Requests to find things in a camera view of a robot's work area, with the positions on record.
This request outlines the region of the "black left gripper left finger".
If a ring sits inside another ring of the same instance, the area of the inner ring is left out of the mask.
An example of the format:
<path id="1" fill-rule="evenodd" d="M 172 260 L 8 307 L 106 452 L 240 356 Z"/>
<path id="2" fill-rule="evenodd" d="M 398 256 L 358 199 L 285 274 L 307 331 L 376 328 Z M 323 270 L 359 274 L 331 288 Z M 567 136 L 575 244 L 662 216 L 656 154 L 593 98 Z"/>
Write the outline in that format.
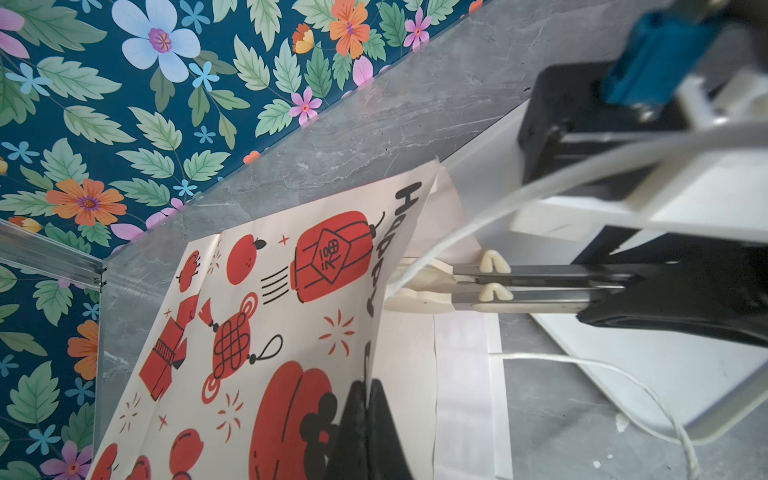
<path id="1" fill-rule="evenodd" d="M 351 384 L 339 425 L 336 445 L 327 465 L 327 480 L 368 478 L 366 438 L 366 385 Z"/>

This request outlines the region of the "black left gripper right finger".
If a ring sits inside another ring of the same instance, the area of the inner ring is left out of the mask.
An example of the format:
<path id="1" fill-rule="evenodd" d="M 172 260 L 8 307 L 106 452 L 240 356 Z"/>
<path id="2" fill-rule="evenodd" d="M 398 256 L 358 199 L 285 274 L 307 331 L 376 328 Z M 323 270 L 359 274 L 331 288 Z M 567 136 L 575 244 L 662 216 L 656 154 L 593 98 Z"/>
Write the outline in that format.
<path id="1" fill-rule="evenodd" d="M 412 480 L 383 384 L 373 379 L 367 407 L 368 478 Z"/>

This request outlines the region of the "red white paper bag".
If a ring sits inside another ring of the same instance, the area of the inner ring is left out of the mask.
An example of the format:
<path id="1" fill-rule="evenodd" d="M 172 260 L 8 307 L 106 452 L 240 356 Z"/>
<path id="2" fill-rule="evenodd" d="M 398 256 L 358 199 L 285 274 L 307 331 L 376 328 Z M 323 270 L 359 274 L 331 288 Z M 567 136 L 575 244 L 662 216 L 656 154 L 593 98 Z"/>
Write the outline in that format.
<path id="1" fill-rule="evenodd" d="M 350 386 L 383 384 L 413 479 L 507 474 L 493 314 L 392 312 L 385 287 L 460 219 L 405 173 L 190 242 L 92 479 L 326 479 Z"/>

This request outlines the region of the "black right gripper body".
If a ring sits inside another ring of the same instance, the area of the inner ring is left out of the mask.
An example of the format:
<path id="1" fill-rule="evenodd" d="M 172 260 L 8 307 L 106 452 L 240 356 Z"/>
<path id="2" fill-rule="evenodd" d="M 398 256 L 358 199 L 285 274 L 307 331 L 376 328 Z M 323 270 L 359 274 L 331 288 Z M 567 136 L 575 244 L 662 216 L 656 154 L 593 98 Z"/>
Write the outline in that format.
<path id="1" fill-rule="evenodd" d="M 765 244 L 664 233 L 621 250 L 635 233 L 605 227 L 574 259 L 635 276 L 621 292 L 578 313 L 581 323 L 767 345 Z"/>

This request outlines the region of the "white rectangular tray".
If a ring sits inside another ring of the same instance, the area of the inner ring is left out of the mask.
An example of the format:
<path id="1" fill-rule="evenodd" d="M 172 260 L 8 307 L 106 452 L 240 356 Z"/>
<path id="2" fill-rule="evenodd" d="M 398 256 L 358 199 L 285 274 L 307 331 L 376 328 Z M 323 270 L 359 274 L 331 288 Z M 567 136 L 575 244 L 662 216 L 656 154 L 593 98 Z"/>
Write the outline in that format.
<path id="1" fill-rule="evenodd" d="M 501 117 L 443 163 L 467 213 L 518 188 L 522 154 L 517 134 L 528 101 Z M 512 265 L 570 263 L 597 230 L 578 241 L 509 231 L 504 221 L 476 234 L 480 245 L 500 250 Z M 598 329 L 573 314 L 523 314 L 565 354 L 616 365 L 653 389 L 684 424 L 695 444 L 712 442 L 758 407 L 767 407 L 767 349 L 692 335 Z M 579 367 L 629 420 L 660 439 L 676 441 L 667 418 L 645 392 L 607 369 Z"/>

